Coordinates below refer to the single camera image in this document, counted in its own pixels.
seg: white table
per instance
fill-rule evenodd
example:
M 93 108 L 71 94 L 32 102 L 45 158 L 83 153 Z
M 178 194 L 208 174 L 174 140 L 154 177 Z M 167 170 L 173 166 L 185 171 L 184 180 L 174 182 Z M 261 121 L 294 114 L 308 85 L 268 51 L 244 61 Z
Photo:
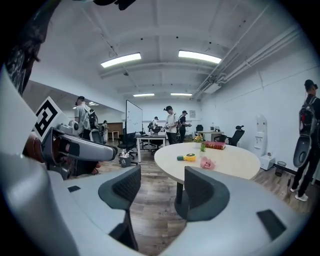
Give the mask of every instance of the white table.
M 215 137 L 218 137 L 220 135 L 223 135 L 224 132 L 223 131 L 214 131 L 214 130 L 208 130 L 208 131 L 198 131 L 197 134 L 202 134 L 202 137 L 204 137 L 206 134 L 210 134 L 211 135 L 211 141 L 214 142 L 215 141 Z
M 174 202 L 177 213 L 184 219 L 188 212 L 188 195 L 183 190 L 185 183 L 185 166 L 199 167 L 201 157 L 197 143 L 179 143 L 159 149 L 155 155 L 155 163 L 171 179 L 177 182 L 176 198 Z M 177 156 L 185 156 L 194 153 L 196 161 L 178 161 Z M 215 162 L 214 171 L 252 179 L 260 169 L 258 157 L 243 148 L 226 145 L 224 150 L 207 148 L 204 156 Z
M 148 136 L 136 136 L 136 148 L 138 150 L 138 162 L 141 162 L 141 150 L 140 150 L 140 142 L 142 140 L 148 140 L 148 143 L 150 144 L 150 140 L 162 140 L 163 141 L 163 147 L 166 146 L 166 135 L 148 135 Z
M 118 130 L 111 130 L 111 131 L 108 131 L 108 133 L 112 133 L 112 141 L 113 142 L 115 141 L 115 133 L 117 133 L 118 138 L 119 138 L 119 131 Z

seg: table leg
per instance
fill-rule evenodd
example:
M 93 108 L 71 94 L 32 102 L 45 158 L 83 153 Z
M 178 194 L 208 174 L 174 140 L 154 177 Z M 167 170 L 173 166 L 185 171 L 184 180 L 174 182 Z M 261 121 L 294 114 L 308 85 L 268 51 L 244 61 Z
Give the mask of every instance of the table leg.
M 136 148 L 138 149 L 138 162 L 141 162 L 141 152 L 140 152 L 140 138 L 136 139 Z
M 174 208 L 183 219 L 187 219 L 189 198 L 187 192 L 184 190 L 184 185 L 179 182 L 176 183 L 176 197 L 174 201 Z

